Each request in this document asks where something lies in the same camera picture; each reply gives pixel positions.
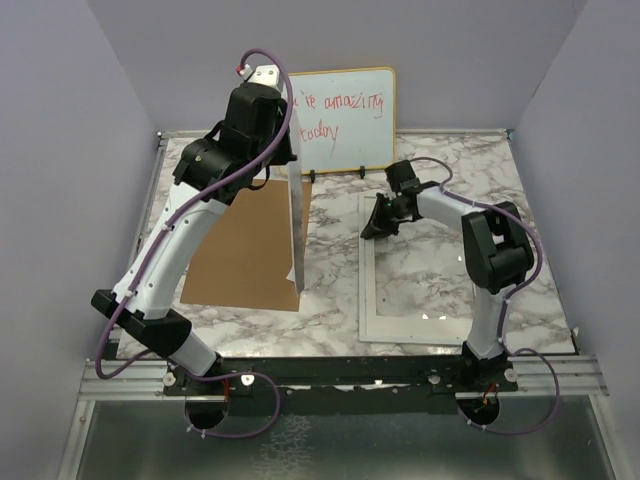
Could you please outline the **brown backing board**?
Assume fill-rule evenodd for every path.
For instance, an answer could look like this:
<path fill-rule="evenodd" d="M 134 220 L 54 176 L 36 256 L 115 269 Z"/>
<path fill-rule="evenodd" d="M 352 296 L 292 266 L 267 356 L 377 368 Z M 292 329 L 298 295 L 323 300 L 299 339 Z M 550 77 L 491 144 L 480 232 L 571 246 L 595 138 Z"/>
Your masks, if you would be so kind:
<path fill-rule="evenodd" d="M 242 190 L 193 256 L 180 302 L 296 312 L 289 191 L 285 180 Z"/>

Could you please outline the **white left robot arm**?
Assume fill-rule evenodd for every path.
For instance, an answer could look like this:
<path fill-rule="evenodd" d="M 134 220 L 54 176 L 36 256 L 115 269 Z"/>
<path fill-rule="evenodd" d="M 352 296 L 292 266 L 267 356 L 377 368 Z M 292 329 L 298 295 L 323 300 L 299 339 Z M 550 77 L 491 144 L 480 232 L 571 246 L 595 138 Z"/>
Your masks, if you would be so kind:
<path fill-rule="evenodd" d="M 188 144 L 173 171 L 164 209 L 129 270 L 91 304 L 150 353 L 187 370 L 186 382 L 206 395 L 220 385 L 218 353 L 172 310 L 184 271 L 211 227 L 243 189 L 270 165 L 296 161 L 290 121 L 293 88 L 247 80 L 229 98 L 226 115 Z"/>

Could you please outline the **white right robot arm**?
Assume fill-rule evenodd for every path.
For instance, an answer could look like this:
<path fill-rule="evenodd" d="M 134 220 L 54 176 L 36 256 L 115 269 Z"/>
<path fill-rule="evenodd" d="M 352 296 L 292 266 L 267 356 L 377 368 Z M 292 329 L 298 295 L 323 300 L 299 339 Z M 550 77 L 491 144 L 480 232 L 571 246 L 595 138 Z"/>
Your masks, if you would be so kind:
<path fill-rule="evenodd" d="M 423 182 L 407 159 L 388 166 L 385 175 L 393 195 L 376 195 L 360 238 L 396 236 L 402 224 L 422 219 L 461 233 L 463 260 L 476 294 L 470 333 L 463 342 L 463 354 L 472 359 L 460 365 L 459 378 L 467 389 L 481 391 L 496 376 L 489 360 L 506 353 L 510 299 L 527 284 L 528 272 L 538 270 L 539 242 L 512 202 L 483 203 L 448 190 L 445 181 Z"/>

